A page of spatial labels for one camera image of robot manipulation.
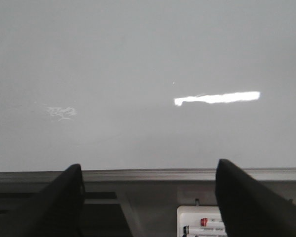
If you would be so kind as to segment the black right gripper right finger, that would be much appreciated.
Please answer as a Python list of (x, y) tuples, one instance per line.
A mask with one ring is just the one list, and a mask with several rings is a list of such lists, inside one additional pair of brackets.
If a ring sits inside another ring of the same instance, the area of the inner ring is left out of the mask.
[(229, 237), (296, 237), (296, 205), (227, 159), (216, 169), (215, 196)]

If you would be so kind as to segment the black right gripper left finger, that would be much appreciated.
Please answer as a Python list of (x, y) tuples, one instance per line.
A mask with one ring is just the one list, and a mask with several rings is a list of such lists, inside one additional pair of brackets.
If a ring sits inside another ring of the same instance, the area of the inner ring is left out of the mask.
[(74, 164), (20, 207), (0, 217), (0, 237), (81, 237), (84, 200), (81, 166)]

